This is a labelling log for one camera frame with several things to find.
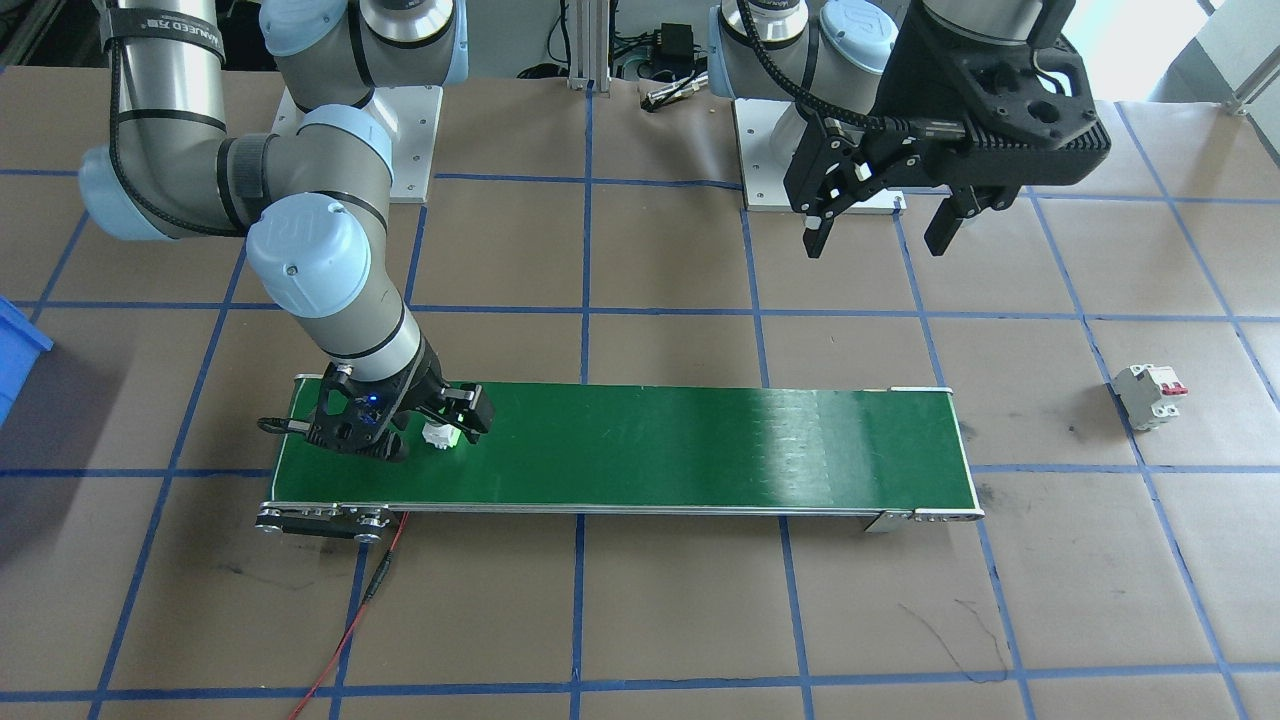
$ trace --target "blue tape line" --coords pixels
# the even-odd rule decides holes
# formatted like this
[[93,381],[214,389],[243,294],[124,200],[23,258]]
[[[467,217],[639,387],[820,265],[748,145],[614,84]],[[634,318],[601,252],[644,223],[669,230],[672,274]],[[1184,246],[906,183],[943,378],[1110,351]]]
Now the blue tape line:
[[[223,296],[223,304],[225,306],[230,305],[232,297],[236,295],[236,286],[239,283],[239,275],[243,269],[244,247],[242,246],[239,256],[236,259],[236,268],[232,270],[230,279],[227,282],[227,293]],[[97,693],[93,700],[93,705],[90,706],[88,711],[88,720],[97,720],[99,714],[102,711],[102,700],[110,687],[111,675],[115,673],[115,662],[119,659],[120,647],[124,644],[124,634],[128,630],[129,619],[133,615],[133,606],[138,598],[138,589],[142,587],[142,575],[146,571],[147,560],[151,559],[151,547],[155,543],[156,530],[160,527],[160,515],[164,512],[165,501],[169,498],[169,488],[173,486],[174,471],[178,468],[178,459],[182,456],[182,448],[187,442],[187,433],[191,430],[191,421],[196,415],[196,406],[200,404],[200,395],[204,391],[205,379],[209,377],[209,366],[212,364],[214,352],[218,350],[218,340],[227,323],[227,314],[229,310],[225,306],[218,313],[218,319],[214,322],[214,329],[209,337],[209,346],[205,348],[205,356],[200,363],[200,372],[196,374],[195,386],[191,388],[191,397],[187,400],[187,410],[183,414],[182,425],[178,427],[178,438],[174,442],[173,452],[169,456],[169,468],[164,480],[160,483],[160,492],[156,495],[155,506],[151,509],[151,519],[147,523],[147,532],[142,539],[142,547],[138,550],[138,560],[133,568],[129,589],[124,596],[124,606],[120,609],[120,618],[115,626],[115,634],[111,637],[111,646],[108,650],[106,661],[102,664],[102,673],[97,682]]]
[[[364,594],[365,584],[365,566],[369,562],[369,546],[361,543],[360,550],[356,552],[356,568],[351,573],[351,596],[347,598],[347,625],[351,625],[356,620],[356,612],[360,610],[360,600]],[[351,648],[356,644],[356,633],[351,634],[351,639],[347,642],[347,647],[342,648],[342,655],[338,656],[338,670],[333,675],[333,693],[332,701],[329,702],[329,720],[338,720],[342,716],[342,697],[343,687],[347,684],[347,666],[351,664]]]
[[1233,662],[1233,673],[1280,673],[1280,662]]
[[456,683],[442,685],[351,685],[343,697],[422,697],[466,694],[563,694],[568,683]]
[[804,619],[800,615],[800,591],[796,585],[795,557],[791,555],[791,528],[786,515],[778,516],[778,537],[782,539],[782,570],[787,578],[787,601],[791,605],[791,633],[796,643],[796,667],[800,671],[800,698],[805,720],[814,720],[813,688],[809,685],[809,651],[804,642]]
[[1230,323],[1226,315],[1138,315],[1123,313],[1087,313],[1087,320],[1101,320],[1103,323]]
[[[920,284],[916,281],[915,266],[911,263],[911,250],[906,245],[906,232],[902,229],[901,211],[893,213],[893,231],[897,233],[899,249],[902,252],[906,279],[911,286],[911,299],[915,301],[915,309],[920,315],[920,331],[924,333],[924,345],[929,351],[929,363],[933,365],[933,379],[938,386],[945,387],[946,375],[942,373],[942,360],[938,357],[938,348],[933,342],[933,331],[929,328],[929,318],[924,309],[924,299],[920,295]],[[996,556],[991,551],[987,527],[982,520],[978,520],[978,541],[982,546],[982,555],[986,559],[991,591],[996,598],[996,607],[1000,610],[1000,621],[1005,628],[1005,641],[1009,644],[1009,655],[1014,665],[1010,675],[1018,682],[1018,692],[1023,698],[1023,710],[1027,714],[1027,720],[1036,720],[1036,706],[1032,703],[1030,687],[1028,687],[1027,675],[1023,671],[1023,656],[1018,650],[1018,635],[1014,633],[1014,623],[1009,615],[1009,606],[1005,603],[1005,591],[1000,583],[1000,573],[996,570]]]
[[573,184],[580,184],[586,182],[585,178],[571,178],[563,176],[500,176],[500,174],[484,174],[484,173],[436,173],[435,178],[486,181],[486,182],[558,182],[558,183],[573,183]]
[[573,525],[573,639],[570,657],[568,716],[577,720],[582,712],[582,600],[586,594],[586,515],[577,515]]
[[88,702],[95,691],[0,691],[0,702]]
[[45,307],[83,310],[221,310],[221,302],[154,302],[148,300],[50,300]]
[[736,688],[796,688],[800,685],[800,678],[794,675],[778,675],[771,678],[692,678],[687,680],[588,680],[582,683],[582,692],[712,691]]
[[1216,675],[1217,665],[1112,665],[1098,667],[1055,667],[1027,670],[1029,680],[1070,680],[1076,678],[1151,678],[1158,675]]
[[970,465],[969,471],[974,474],[989,473],[1133,473],[1138,474],[1137,465],[1071,465],[1071,464],[1007,464],[1007,465]]
[[742,223],[742,243],[746,246],[746,281],[751,291],[751,320],[755,323],[755,355],[760,366],[760,387],[771,387],[769,360],[764,350],[764,322],[760,318],[760,288],[755,279],[755,251],[751,249],[751,225],[746,219],[746,208],[737,213]]
[[36,324],[40,315],[45,311],[45,305],[49,304],[49,296],[54,293],[54,286],[58,284],[58,278],[63,275],[63,270],[67,269],[67,261],[72,258],[72,251],[76,250],[76,243],[79,242],[81,233],[84,232],[84,225],[88,223],[88,210],[81,213],[81,219],[76,223],[76,229],[72,231],[72,237],[67,241],[67,247],[63,249],[63,254],[58,258],[58,264],[54,265],[54,272],[49,275],[49,282],[45,283],[44,292],[40,293],[40,300],[36,301],[36,309],[31,311],[31,324]]
[[[1183,237],[1187,240],[1187,246],[1196,258],[1196,263],[1199,265],[1201,272],[1204,273],[1204,279],[1208,281],[1208,286],[1212,288],[1213,296],[1217,297],[1217,302],[1222,306],[1222,311],[1226,313],[1226,316],[1231,319],[1231,325],[1235,329],[1235,337],[1240,340],[1240,346],[1244,348],[1244,354],[1249,357],[1249,363],[1253,365],[1253,372],[1257,373],[1258,379],[1262,380],[1262,386],[1267,389],[1267,395],[1271,397],[1271,404],[1276,410],[1280,410],[1280,393],[1276,393],[1276,388],[1271,383],[1271,378],[1267,377],[1266,370],[1262,368],[1262,363],[1258,361],[1258,356],[1253,351],[1249,338],[1244,336],[1244,328],[1242,328],[1235,320],[1235,313],[1231,310],[1231,305],[1226,301],[1226,296],[1222,293],[1222,287],[1217,283],[1217,278],[1215,278],[1213,273],[1210,270],[1208,263],[1204,261],[1204,255],[1201,254],[1199,246],[1196,243],[1196,237],[1192,236],[1190,228],[1187,227],[1183,214],[1178,210],[1178,202],[1170,197],[1169,188],[1160,178],[1160,173],[1156,172],[1156,165],[1151,161],[1151,156],[1147,155],[1147,149],[1143,147],[1142,141],[1138,138],[1138,133],[1133,129],[1133,123],[1129,122],[1129,115],[1125,114],[1120,105],[1116,105],[1116,114],[1120,115],[1120,122],[1124,123],[1125,131],[1129,132],[1129,137],[1133,138],[1133,143],[1138,147],[1138,154],[1142,155],[1142,161],[1147,164],[1147,170],[1151,172],[1151,177],[1155,178],[1161,195],[1165,196],[1165,201],[1169,204],[1169,210],[1174,214],[1174,219],[1178,222],[1178,229],[1181,231]],[[1229,684],[1234,692],[1234,683]]]
[[586,143],[582,151],[582,328],[577,380],[588,383],[591,375],[591,155],[595,152],[595,92],[586,86]]
[[740,183],[714,179],[659,181],[640,178],[589,178],[586,176],[575,178],[568,176],[508,176],[486,173],[436,173],[434,177],[436,179],[465,179],[481,182],[544,182],[571,184],[586,184],[588,182],[593,182],[596,184],[626,184],[636,187],[717,187],[739,192],[742,191],[742,186]]
[[627,184],[632,187],[718,187],[721,190],[742,191],[742,184],[726,181],[694,179],[694,181],[653,181],[632,178],[593,178],[591,182],[599,184]]
[[[1231,665],[1233,671],[1245,674],[1280,674],[1277,662],[1244,662]],[[1050,667],[1025,670],[1032,680],[1060,680],[1075,678],[1142,678],[1142,676],[1184,676],[1211,675],[1219,673],[1217,665],[1111,665],[1093,667]],[[806,682],[794,675],[765,678],[691,678],[686,680],[635,679],[635,680],[584,680],[580,689],[584,693],[608,693],[630,691],[686,691],[686,689],[736,689],[736,688],[796,688],[801,684],[812,687],[861,687],[861,685],[904,685],[904,684],[968,684],[978,682],[1000,682],[1006,678],[1001,670],[975,673],[882,673],[868,675],[812,675]],[[105,700],[114,701],[154,701],[154,700],[265,700],[297,698],[307,688],[301,687],[239,687],[239,688],[138,688],[108,691]],[[342,696],[351,697],[422,697],[422,696],[495,696],[495,694],[566,694],[572,692],[572,683],[445,683],[422,685],[347,685]],[[96,691],[0,691],[0,703],[15,702],[87,702],[97,697]],[[316,697],[332,697],[333,689],[323,687]]]
[[[1120,111],[1120,117],[1124,118],[1124,113]],[[1133,128],[1129,128],[1129,133],[1134,142],[1138,142],[1138,137],[1133,135]],[[1146,152],[1139,145],[1139,152],[1143,154],[1143,160],[1147,163],[1147,168],[1151,170],[1152,177],[1156,178],[1156,183],[1160,190],[1167,197],[1167,191],[1165,191],[1164,183],[1156,176],[1155,167],[1151,164],[1151,159],[1147,158]],[[1057,264],[1059,272],[1062,275],[1062,282],[1066,283],[1068,295],[1071,296],[1071,304],[1075,310],[1080,314],[1080,327],[1084,331],[1084,337],[1089,343],[1089,352],[1093,355],[1093,361],[1098,366],[1098,373],[1102,375],[1102,382],[1106,383],[1107,392],[1111,395],[1111,402],[1115,406],[1116,415],[1120,418],[1120,423],[1124,425],[1125,437],[1129,442],[1129,448],[1133,452],[1134,460],[1138,462],[1138,471],[1142,475],[1143,486],[1147,488],[1147,495],[1151,497],[1152,509],[1155,510],[1156,519],[1160,521],[1161,530],[1165,533],[1165,542],[1169,543],[1169,550],[1174,555],[1174,561],[1178,565],[1178,571],[1183,578],[1183,585],[1187,588],[1187,594],[1192,601],[1192,606],[1196,610],[1196,616],[1199,620],[1201,630],[1204,633],[1204,638],[1208,641],[1211,652],[1213,653],[1213,660],[1217,665],[1219,673],[1222,675],[1222,680],[1226,683],[1228,693],[1231,696],[1231,703],[1235,706],[1236,715],[1240,720],[1247,720],[1248,714],[1244,710],[1244,703],[1240,701],[1240,693],[1235,687],[1235,679],[1231,676],[1231,670],[1222,656],[1222,648],[1219,646],[1217,634],[1213,632],[1212,625],[1208,621],[1208,615],[1204,611],[1204,605],[1201,602],[1199,592],[1196,588],[1196,582],[1190,575],[1190,570],[1187,568],[1187,561],[1183,559],[1181,548],[1178,544],[1178,539],[1174,537],[1172,527],[1169,524],[1169,518],[1165,515],[1164,503],[1160,500],[1160,493],[1156,489],[1156,484],[1151,479],[1151,470],[1147,466],[1147,461],[1142,455],[1142,448],[1138,446],[1138,439],[1134,436],[1133,427],[1129,424],[1129,414],[1124,409],[1124,404],[1120,402],[1120,397],[1116,395],[1115,388],[1111,386],[1111,372],[1107,369],[1106,359],[1102,357],[1102,350],[1098,346],[1098,341],[1093,334],[1093,328],[1089,327],[1089,322],[1084,314],[1080,305],[1080,297],[1075,291],[1075,284],[1071,282],[1071,274],[1066,269],[1066,263],[1062,260],[1062,254],[1057,247],[1057,240],[1053,237],[1053,231],[1048,225],[1048,220],[1044,217],[1044,210],[1041,208],[1039,200],[1032,195],[1030,196],[1032,208],[1036,210],[1036,218],[1039,220],[1041,229],[1044,232],[1044,240],[1048,242],[1050,251],[1053,255],[1053,261]],[[1230,314],[1230,309],[1224,304],[1224,310]]]
[[897,247],[902,254],[902,265],[906,268],[906,282],[911,286],[911,300],[915,302],[915,314],[920,319],[920,332],[924,333],[924,346],[929,351],[929,364],[933,366],[933,379],[938,386],[945,386],[942,377],[942,360],[938,357],[938,348],[933,343],[933,329],[929,328],[929,319],[924,311],[924,299],[920,295],[920,283],[915,278],[915,265],[911,264],[911,250],[906,246],[906,232],[902,229],[902,214],[893,213],[893,232],[897,233]]
[[241,478],[266,478],[271,470],[262,468],[201,468],[174,469],[161,468],[5,468],[0,478],[211,478],[233,475]]
[[[586,145],[582,155],[582,331],[579,382],[586,384],[591,372],[591,159],[595,152],[595,85],[586,83]],[[582,602],[586,594],[586,515],[573,521],[573,619],[570,650],[568,717],[582,716]]]
[[751,315],[750,307],[590,307],[593,315]]
[[417,284],[417,263],[422,258],[422,236],[426,233],[426,205],[417,210],[417,231],[413,233],[413,254],[408,259],[408,277],[404,279],[404,305],[412,307],[413,287]]
[[1147,465],[1156,474],[1276,475],[1280,465]]
[[0,176],[27,176],[40,178],[73,178],[78,170],[27,170],[20,168],[0,169]]
[[1170,197],[1174,202],[1190,205],[1280,205],[1274,197]]
[[[18,307],[35,307],[36,300],[15,300]],[[492,313],[492,314],[567,314],[582,311],[579,305],[444,305],[430,302],[411,302],[410,310],[424,313]],[[44,307],[106,309],[106,310],[219,310],[220,302],[156,302],[148,300],[50,300]],[[274,302],[232,302],[232,310],[280,310]],[[751,315],[748,307],[590,307],[593,315]],[[915,310],[852,310],[838,307],[762,307],[762,316],[796,318],[918,318]],[[975,319],[975,320],[1055,320],[1078,322],[1073,313],[1014,313],[1000,310],[925,310],[927,318]],[[1230,323],[1226,315],[1147,315],[1147,314],[1106,314],[1088,313],[1085,319],[1102,322],[1137,323]],[[1239,323],[1280,323],[1280,316],[1238,315]]]
[[915,310],[805,310],[805,309],[760,309],[760,315],[778,318],[919,318]]
[[415,304],[408,306],[415,313],[476,313],[494,315],[577,315],[582,313],[581,306],[563,307],[548,305],[431,305]]
[[1080,192],[1043,192],[1037,188],[1028,187],[1025,190],[1028,196],[1034,195],[1043,200],[1084,200],[1088,202],[1164,202],[1164,197],[1158,195],[1088,195]]
[[881,675],[815,675],[814,687],[916,685],[932,683],[1000,683],[1009,679],[1005,670],[966,673],[884,673]]
[[1000,624],[1005,628],[1005,638],[1009,641],[1009,659],[1012,661],[1012,678],[1018,680],[1018,692],[1023,698],[1023,711],[1027,720],[1036,720],[1036,705],[1032,702],[1030,685],[1027,684],[1027,669],[1023,666],[1023,653],[1018,647],[1018,635],[1014,633],[1014,619],[1009,614],[1009,602],[1005,600],[1005,585],[996,569],[996,553],[991,548],[991,537],[987,534],[987,523],[978,520],[978,544],[982,546],[982,557],[987,564],[987,577],[991,579],[991,591],[996,596],[996,607],[1000,610]]

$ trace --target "blue plastic bin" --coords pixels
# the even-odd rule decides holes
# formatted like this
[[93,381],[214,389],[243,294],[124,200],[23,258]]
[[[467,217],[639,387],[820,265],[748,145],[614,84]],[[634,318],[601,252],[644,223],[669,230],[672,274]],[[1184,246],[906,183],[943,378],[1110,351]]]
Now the blue plastic bin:
[[0,297],[0,425],[9,416],[27,373],[41,352],[51,348],[54,341],[27,322],[27,316]]

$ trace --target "circuit breaker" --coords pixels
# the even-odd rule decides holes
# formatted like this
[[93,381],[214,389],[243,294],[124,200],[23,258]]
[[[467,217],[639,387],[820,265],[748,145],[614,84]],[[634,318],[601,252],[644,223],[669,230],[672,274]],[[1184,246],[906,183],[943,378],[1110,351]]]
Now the circuit breaker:
[[1167,365],[1129,365],[1115,377],[1111,387],[1129,414],[1135,430],[1155,430],[1178,418],[1178,404],[1187,397],[1187,386]]

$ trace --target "red wire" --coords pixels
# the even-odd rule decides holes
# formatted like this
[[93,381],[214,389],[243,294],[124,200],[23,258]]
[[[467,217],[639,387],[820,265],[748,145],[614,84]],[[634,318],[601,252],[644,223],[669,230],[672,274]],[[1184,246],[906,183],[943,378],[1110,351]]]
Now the red wire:
[[[399,527],[396,528],[396,536],[392,538],[392,544],[390,547],[387,548],[388,553],[394,552],[396,546],[399,544],[399,537],[401,533],[404,532],[406,520],[408,520],[408,512],[402,512]],[[311,685],[311,689],[307,691],[307,694],[302,696],[302,700],[300,700],[298,703],[293,706],[293,712],[289,712],[288,720],[297,720],[298,715],[302,714],[302,708],[306,707],[308,702],[311,702],[312,697],[315,697],[316,691],[320,689],[320,684],[324,683],[324,679],[328,678],[329,673],[333,671],[333,666],[338,664],[338,657],[342,656],[342,648],[347,647],[347,643],[351,642],[351,635],[356,633],[356,625],[360,624],[360,619],[364,618],[365,610],[367,607],[369,607],[369,601],[366,600],[362,601],[360,603],[360,607],[356,609],[356,615],[351,619],[351,624],[347,625],[347,632],[342,634],[342,639],[338,641],[338,647],[337,650],[333,651],[333,657],[329,659],[329,664],[324,666],[324,670],[320,673],[320,676],[316,678],[316,682],[315,684]]]

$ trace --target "power adapter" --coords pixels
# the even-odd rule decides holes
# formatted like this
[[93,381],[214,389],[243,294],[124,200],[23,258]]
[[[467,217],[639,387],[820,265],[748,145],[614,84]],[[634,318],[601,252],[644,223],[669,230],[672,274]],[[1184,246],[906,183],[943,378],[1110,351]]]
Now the power adapter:
[[662,23],[654,42],[652,74],[669,72],[676,78],[694,74],[694,27]]

